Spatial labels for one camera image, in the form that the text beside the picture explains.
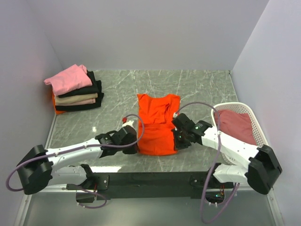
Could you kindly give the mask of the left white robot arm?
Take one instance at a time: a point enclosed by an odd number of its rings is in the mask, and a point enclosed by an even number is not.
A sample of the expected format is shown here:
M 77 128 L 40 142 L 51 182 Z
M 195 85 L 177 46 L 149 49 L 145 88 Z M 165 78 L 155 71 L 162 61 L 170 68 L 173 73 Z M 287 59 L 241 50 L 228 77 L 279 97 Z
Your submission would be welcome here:
M 118 131 L 97 135 L 80 144 L 45 149 L 32 148 L 19 162 L 19 175 L 25 194 L 35 194 L 47 186 L 74 184 L 92 189 L 99 183 L 94 172 L 83 161 L 138 151 L 136 130 L 126 125 Z

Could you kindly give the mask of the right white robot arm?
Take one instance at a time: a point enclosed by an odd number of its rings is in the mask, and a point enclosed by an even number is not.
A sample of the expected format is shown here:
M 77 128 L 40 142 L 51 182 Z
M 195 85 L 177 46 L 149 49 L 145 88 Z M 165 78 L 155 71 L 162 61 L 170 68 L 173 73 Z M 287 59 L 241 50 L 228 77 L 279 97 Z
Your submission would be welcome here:
M 280 163 L 268 145 L 261 147 L 247 144 L 223 132 L 206 121 L 195 123 L 185 114 L 175 114 L 174 142 L 177 149 L 185 149 L 191 143 L 220 151 L 235 160 L 232 165 L 216 163 L 213 177 L 220 183 L 248 184 L 260 194 L 268 194 L 282 173 Z

